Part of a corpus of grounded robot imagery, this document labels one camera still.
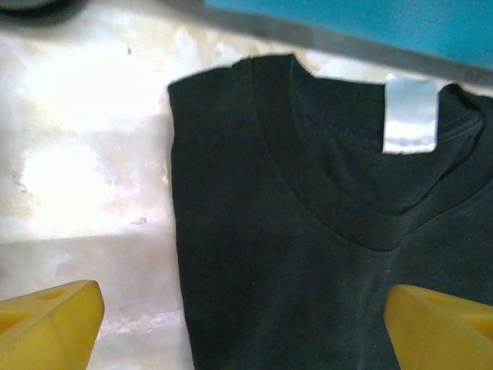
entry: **yellow plastic piece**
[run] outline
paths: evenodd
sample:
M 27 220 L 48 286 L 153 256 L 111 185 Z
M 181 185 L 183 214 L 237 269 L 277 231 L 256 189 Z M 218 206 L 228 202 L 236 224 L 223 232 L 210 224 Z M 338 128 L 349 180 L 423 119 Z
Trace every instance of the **yellow plastic piece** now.
M 103 314 L 95 281 L 0 301 L 0 369 L 86 369 Z
M 384 317 L 401 370 L 493 369 L 492 306 L 395 285 Z

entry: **white surface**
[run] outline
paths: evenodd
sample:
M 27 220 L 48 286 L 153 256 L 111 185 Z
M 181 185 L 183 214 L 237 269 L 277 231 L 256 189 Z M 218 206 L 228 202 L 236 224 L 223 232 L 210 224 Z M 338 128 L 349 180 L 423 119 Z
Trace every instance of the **white surface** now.
M 393 70 L 98 1 L 53 29 L 0 31 L 0 299 L 94 279 L 106 315 L 90 369 L 192 368 L 174 240 L 166 86 L 295 51 L 319 76 Z

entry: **blue panel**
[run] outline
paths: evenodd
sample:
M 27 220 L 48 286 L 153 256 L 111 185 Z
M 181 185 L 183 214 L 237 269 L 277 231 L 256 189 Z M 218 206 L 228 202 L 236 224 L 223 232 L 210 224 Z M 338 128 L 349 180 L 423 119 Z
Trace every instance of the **blue panel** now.
M 493 69 L 493 0 L 206 0 Z

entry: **black t-shirt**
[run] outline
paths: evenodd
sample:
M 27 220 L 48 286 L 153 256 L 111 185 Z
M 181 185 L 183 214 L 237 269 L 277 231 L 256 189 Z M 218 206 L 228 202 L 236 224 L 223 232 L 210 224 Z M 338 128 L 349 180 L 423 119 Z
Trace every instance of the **black t-shirt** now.
M 197 369 L 398 369 L 394 284 L 493 304 L 493 101 L 440 92 L 438 148 L 382 154 L 384 87 L 291 55 L 169 88 Z

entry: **clothing tag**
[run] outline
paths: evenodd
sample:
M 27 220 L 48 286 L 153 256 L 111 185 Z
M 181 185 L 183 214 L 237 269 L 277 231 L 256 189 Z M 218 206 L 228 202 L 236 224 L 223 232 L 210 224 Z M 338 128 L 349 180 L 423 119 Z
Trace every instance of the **clothing tag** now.
M 382 153 L 430 153 L 437 147 L 437 128 L 438 84 L 388 75 Z

